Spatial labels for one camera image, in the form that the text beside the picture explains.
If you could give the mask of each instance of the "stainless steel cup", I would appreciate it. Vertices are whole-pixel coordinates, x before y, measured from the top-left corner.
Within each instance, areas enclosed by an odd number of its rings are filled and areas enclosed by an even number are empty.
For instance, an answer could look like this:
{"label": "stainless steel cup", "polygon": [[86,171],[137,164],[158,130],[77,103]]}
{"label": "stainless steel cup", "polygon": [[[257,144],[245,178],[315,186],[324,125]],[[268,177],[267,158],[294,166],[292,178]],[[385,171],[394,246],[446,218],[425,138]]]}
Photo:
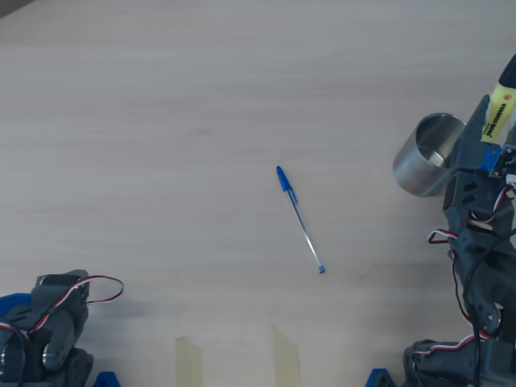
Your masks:
{"label": "stainless steel cup", "polygon": [[397,183],[415,196],[440,194],[448,181],[453,145],[465,125],[448,113],[422,119],[394,158]]}

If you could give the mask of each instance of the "black wire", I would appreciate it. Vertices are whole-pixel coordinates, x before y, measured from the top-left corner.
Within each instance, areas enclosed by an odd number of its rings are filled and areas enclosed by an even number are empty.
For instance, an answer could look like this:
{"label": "black wire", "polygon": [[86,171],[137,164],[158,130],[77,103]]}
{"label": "black wire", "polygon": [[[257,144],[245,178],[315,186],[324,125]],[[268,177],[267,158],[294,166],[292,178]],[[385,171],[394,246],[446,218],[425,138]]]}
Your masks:
{"label": "black wire", "polygon": [[418,369],[418,362],[416,360],[416,358],[414,357],[414,355],[412,355],[412,361],[414,363],[414,372],[416,374],[416,378],[418,379],[418,382],[419,384],[422,386],[422,387],[425,387],[425,384],[422,382],[421,378],[422,378],[422,372],[419,371]]}
{"label": "black wire", "polygon": [[4,324],[8,325],[12,329],[13,333],[16,336],[18,336],[19,348],[20,348],[20,351],[22,352],[22,359],[20,361],[20,369],[19,369],[19,377],[18,377],[18,387],[22,387],[23,370],[25,369],[25,363],[27,361],[27,352],[25,350],[25,339],[23,338],[22,332],[20,332],[20,330],[17,328],[17,326],[14,325],[11,321],[0,317],[0,323],[4,323]]}
{"label": "black wire", "polygon": [[481,335],[476,324],[476,318],[472,319],[473,334],[475,335],[475,347],[473,351],[473,359],[476,358],[476,364],[473,368],[473,387],[481,385]]}
{"label": "black wire", "polygon": [[468,305],[469,316],[471,319],[471,323],[473,325],[473,333],[475,334],[475,352],[476,352],[476,367],[473,369],[473,386],[480,386],[480,366],[481,366],[481,338],[480,331],[476,321],[476,311],[475,306],[471,305],[468,300],[469,289],[471,286],[471,280],[473,278],[473,274],[480,267],[480,265],[487,260],[489,254],[493,252],[493,250],[498,247],[500,244],[504,243],[506,240],[510,239],[511,236],[516,235],[516,228],[511,230],[508,234],[502,236],[497,242],[493,243],[490,248],[485,250],[484,254],[473,264],[473,266],[469,269],[468,275],[466,276],[466,280],[464,281],[464,292],[462,293],[462,297],[464,302]]}
{"label": "black wire", "polygon": [[457,300],[457,303],[459,304],[460,312],[463,316],[469,317],[464,308],[462,307],[462,302],[460,301],[459,297],[459,283],[457,281],[457,275],[455,271],[455,267],[457,265],[457,255],[454,251],[450,250],[451,258],[453,259],[453,263],[451,264],[451,274],[453,276],[453,282],[455,283],[455,298]]}

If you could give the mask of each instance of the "ballpoint pen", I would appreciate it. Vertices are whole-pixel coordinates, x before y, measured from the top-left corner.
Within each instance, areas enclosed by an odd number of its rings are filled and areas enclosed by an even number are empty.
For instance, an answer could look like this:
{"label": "ballpoint pen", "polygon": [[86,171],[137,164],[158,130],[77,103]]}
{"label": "ballpoint pen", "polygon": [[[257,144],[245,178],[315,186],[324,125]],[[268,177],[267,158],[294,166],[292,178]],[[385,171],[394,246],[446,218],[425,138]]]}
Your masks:
{"label": "ballpoint pen", "polygon": [[296,198],[296,194],[294,193],[292,186],[290,185],[289,181],[287,180],[287,176],[285,176],[285,173],[283,172],[283,169],[281,169],[280,166],[276,168],[277,170],[277,176],[280,179],[281,188],[283,188],[283,191],[287,193],[287,196],[289,197],[290,204],[292,205],[293,212],[298,217],[299,226],[301,226],[301,230],[303,232],[303,236],[306,239],[306,242],[308,243],[308,247],[310,248],[310,251],[312,253],[312,256],[314,257],[314,261],[319,267],[319,272],[323,274],[325,272],[324,266],[321,265],[321,262],[319,261],[319,258],[317,257],[317,254],[314,250],[314,245],[310,242],[310,238],[308,238],[308,234],[306,233],[305,224],[303,223],[301,219],[301,215],[298,211],[298,199]]}

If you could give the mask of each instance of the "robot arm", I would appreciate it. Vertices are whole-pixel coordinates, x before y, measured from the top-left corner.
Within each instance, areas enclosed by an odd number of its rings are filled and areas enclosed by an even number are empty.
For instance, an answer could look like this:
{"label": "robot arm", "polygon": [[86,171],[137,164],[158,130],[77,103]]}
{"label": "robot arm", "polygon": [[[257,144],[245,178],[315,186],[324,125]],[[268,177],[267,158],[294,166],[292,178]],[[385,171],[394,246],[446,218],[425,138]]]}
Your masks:
{"label": "robot arm", "polygon": [[[75,344],[88,318],[88,281],[97,277],[89,277],[85,270],[38,277],[27,297],[30,301],[6,312],[6,320],[30,339],[23,341],[23,351],[13,331],[0,330],[0,387],[18,385],[23,353],[23,382],[26,384],[35,387],[85,385],[94,358],[75,348]],[[122,290],[111,299],[121,294]]]}
{"label": "robot arm", "polygon": [[[516,386],[516,250],[509,240],[500,241],[511,232],[514,208],[506,196],[503,175],[507,170],[502,168],[493,176],[493,169],[500,166],[500,158],[510,148],[481,142],[488,106],[486,95],[456,142],[443,211],[454,235],[448,242],[455,272],[463,285],[471,277],[464,304],[485,338],[480,345],[481,385]],[[405,386],[471,383],[476,367],[474,347],[471,336],[460,343],[414,343],[404,354]]]}

